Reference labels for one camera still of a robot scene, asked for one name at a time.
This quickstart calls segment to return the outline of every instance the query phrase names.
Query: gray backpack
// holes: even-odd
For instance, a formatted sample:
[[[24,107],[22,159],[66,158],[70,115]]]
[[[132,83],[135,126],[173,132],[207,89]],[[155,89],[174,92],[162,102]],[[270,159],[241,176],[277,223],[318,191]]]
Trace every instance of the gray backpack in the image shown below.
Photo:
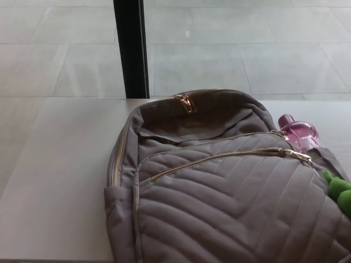
[[[347,179],[328,149],[298,153],[245,93],[142,105],[107,173],[115,262],[351,262],[351,221],[324,169]]]

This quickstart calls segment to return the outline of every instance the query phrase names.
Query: green toy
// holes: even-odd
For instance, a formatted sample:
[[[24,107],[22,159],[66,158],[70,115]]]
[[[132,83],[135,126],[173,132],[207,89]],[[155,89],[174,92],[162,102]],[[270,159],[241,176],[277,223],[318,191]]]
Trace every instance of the green toy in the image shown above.
[[[325,170],[325,179],[329,183],[329,196],[338,204],[340,209],[351,219],[351,184]]]

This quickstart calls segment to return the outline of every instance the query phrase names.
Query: black pole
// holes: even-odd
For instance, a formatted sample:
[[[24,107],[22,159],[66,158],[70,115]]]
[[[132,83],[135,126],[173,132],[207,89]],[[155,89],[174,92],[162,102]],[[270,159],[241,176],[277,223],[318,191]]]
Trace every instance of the black pole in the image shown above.
[[[144,1],[114,0],[114,8],[126,98],[148,99]]]

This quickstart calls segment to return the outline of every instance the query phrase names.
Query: water bottle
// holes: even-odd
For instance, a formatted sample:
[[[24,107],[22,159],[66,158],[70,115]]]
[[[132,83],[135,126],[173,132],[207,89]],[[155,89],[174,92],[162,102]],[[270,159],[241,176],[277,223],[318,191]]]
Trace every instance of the water bottle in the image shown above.
[[[297,122],[289,114],[278,120],[280,129],[286,132],[289,142],[299,151],[305,152],[315,147],[324,147],[319,141],[316,128],[308,122]]]

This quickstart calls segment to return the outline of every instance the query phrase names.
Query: zipper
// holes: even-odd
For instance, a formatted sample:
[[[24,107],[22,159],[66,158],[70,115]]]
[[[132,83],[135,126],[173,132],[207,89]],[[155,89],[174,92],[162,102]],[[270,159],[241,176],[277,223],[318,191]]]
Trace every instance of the zipper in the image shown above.
[[[284,140],[289,141],[288,133],[284,130],[271,130],[270,132],[273,134],[279,134]]]
[[[287,140],[287,139],[285,139],[285,137],[280,132],[281,132],[280,130],[272,130],[270,133],[274,134],[274,135],[277,135],[277,136],[281,137],[284,140]],[[258,131],[255,132],[255,133],[244,133],[244,134],[239,134],[239,135],[226,137],[226,138],[222,138],[222,139],[218,139],[218,140],[212,140],[212,141],[208,141],[208,142],[203,142],[201,144],[194,144],[194,145],[184,146],[182,148],[178,148],[178,149],[174,149],[174,150],[170,150],[170,151],[158,152],[158,153],[154,153],[153,155],[150,155],[150,156],[146,157],[140,163],[143,163],[146,159],[149,159],[150,157],[153,157],[155,155],[163,155],[163,154],[168,153],[168,152],[179,151],[179,150],[183,150],[183,149],[187,149],[187,148],[191,148],[191,147],[195,147],[195,146],[202,146],[202,145],[206,145],[206,144],[214,144],[214,143],[217,143],[217,142],[220,142],[220,141],[233,140],[233,139],[236,139],[238,137],[251,136],[251,135],[254,135],[254,134],[269,134],[269,133],[258,132]],[[288,141],[287,141],[287,143],[289,144],[289,146],[291,148],[293,148],[293,146]]]
[[[153,101],[153,102],[149,102],[149,103],[146,103],[142,106],[147,106],[147,105],[152,105],[154,103],[157,103],[159,101],[163,101],[163,100],[172,100],[172,99],[177,99],[179,101],[182,102],[183,106],[185,107],[187,113],[194,113],[196,112],[196,108],[195,108],[195,105],[193,103],[193,101],[191,100],[191,97],[190,97],[190,94],[196,94],[196,93],[203,93],[203,92],[213,92],[215,90],[219,90],[219,89],[202,89],[202,90],[196,90],[194,92],[189,92],[189,93],[185,93],[185,94],[179,94],[179,95],[176,95],[176,96],[173,96],[173,97],[169,97],[169,98],[165,98],[165,99],[162,99],[162,100],[158,100],[158,101]],[[244,93],[244,92],[241,92],[239,90],[235,90],[233,91],[233,93],[239,93],[239,94],[245,94],[249,97],[251,97],[250,95]],[[125,124],[125,127],[123,128],[123,131],[121,131],[122,133],[122,140],[118,146],[118,150],[117,150],[117,157],[116,157],[116,160],[115,160],[115,165],[114,165],[114,168],[113,168],[113,178],[112,178],[112,182],[111,182],[111,185],[112,186],[119,186],[120,185],[120,172],[119,172],[119,169],[121,167],[121,162],[122,162],[122,156],[124,154],[124,150],[126,148],[126,141],[127,141],[127,128],[129,127],[129,124],[131,122],[131,119],[132,119],[132,116],[140,109],[140,106],[135,108],[131,114],[128,116],[127,118],[127,121],[126,121],[126,124]]]
[[[196,107],[189,93],[176,95],[175,98],[183,104],[187,113],[191,114],[196,112]]]
[[[229,152],[229,153],[222,153],[221,155],[214,155],[211,157],[203,158],[188,164],[180,165],[180,166],[165,170],[152,177],[149,177],[149,179],[151,182],[154,182],[161,176],[164,176],[169,173],[173,173],[177,170],[187,168],[189,166],[197,165],[199,163],[207,162],[213,159],[219,159],[219,158],[225,158],[225,157],[231,157],[231,156],[244,156],[244,155],[278,156],[282,158],[290,157],[290,158],[300,160],[301,162],[307,162],[309,164],[312,163],[312,158],[308,155],[304,155],[303,153],[295,152],[288,149],[281,149],[281,148],[264,148],[264,149],[257,149],[257,150],[251,150],[251,151]]]

